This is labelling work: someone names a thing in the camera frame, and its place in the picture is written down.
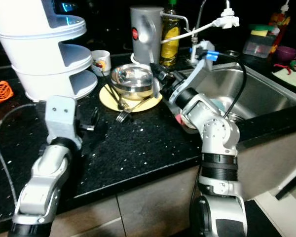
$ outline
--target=yellow plate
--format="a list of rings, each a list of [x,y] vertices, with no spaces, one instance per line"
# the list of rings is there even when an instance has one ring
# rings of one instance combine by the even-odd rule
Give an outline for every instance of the yellow plate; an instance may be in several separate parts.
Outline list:
[[[104,86],[100,90],[99,97],[100,97],[100,101],[102,102],[102,104],[104,104],[109,109],[115,110],[115,111],[121,111],[117,108],[116,101],[112,98],[111,94],[108,93],[108,91],[104,88]],[[140,112],[140,111],[151,109],[152,107],[156,106],[160,102],[161,99],[162,99],[161,94],[159,94],[158,98],[150,98],[149,100],[144,102],[142,105],[140,105],[139,107],[134,109],[133,112]],[[130,108],[132,108],[135,105],[137,105],[138,103],[140,103],[140,101],[138,101],[138,100],[124,99],[124,101],[127,102],[127,104],[129,105]]]

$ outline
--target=stainless steel bowl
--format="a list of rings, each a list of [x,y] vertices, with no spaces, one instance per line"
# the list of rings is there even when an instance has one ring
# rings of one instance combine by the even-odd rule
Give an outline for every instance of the stainless steel bowl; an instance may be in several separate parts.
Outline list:
[[[125,64],[111,73],[113,86],[130,100],[142,100],[152,95],[152,80],[150,66],[145,64]]]

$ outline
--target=olive oil bottle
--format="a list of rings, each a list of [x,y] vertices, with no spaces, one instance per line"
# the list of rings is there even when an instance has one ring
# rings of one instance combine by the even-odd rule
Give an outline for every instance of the olive oil bottle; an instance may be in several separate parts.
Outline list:
[[[169,5],[165,13],[175,15],[175,5],[177,0],[169,0]],[[177,18],[163,17],[162,40],[166,40],[180,34],[180,23]],[[172,67],[176,63],[179,49],[179,40],[173,40],[161,45],[160,64],[165,67]]]

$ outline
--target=speckled granite countertop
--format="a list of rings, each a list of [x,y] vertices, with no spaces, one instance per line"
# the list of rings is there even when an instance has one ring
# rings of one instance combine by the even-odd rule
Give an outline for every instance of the speckled granite countertop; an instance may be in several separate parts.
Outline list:
[[[129,55],[112,57],[113,66],[129,63]],[[178,69],[185,69],[181,57]],[[243,56],[242,61],[271,78],[265,60]],[[8,80],[15,96],[0,104],[0,119],[13,108],[30,103],[13,70],[0,70],[0,79]],[[284,82],[282,85],[296,92]],[[94,132],[83,134],[80,158],[74,160],[71,176],[63,187],[59,212],[91,203],[168,174],[198,164],[201,140],[198,134],[187,134],[177,124],[164,103],[133,114],[134,121],[115,122],[117,112],[101,104],[98,94],[103,78],[94,91],[78,101],[82,123],[89,123],[94,107],[101,118]],[[29,180],[31,167],[38,158],[47,130],[33,107],[23,108],[2,124],[0,148],[17,196]],[[296,106],[238,123],[241,132],[238,149],[260,144],[296,131]],[[0,232],[6,231],[14,211],[10,184],[0,162]]]

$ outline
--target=sink basin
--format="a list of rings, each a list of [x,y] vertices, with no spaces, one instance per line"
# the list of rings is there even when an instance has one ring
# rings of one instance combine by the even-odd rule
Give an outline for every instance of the sink basin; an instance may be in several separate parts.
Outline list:
[[[233,113],[243,119],[251,119],[296,105],[295,93],[250,68],[246,69],[247,83],[232,109]],[[188,76],[192,71],[181,72]],[[220,109],[226,111],[241,86],[242,76],[241,67],[236,63],[215,65],[196,90],[213,99]]]

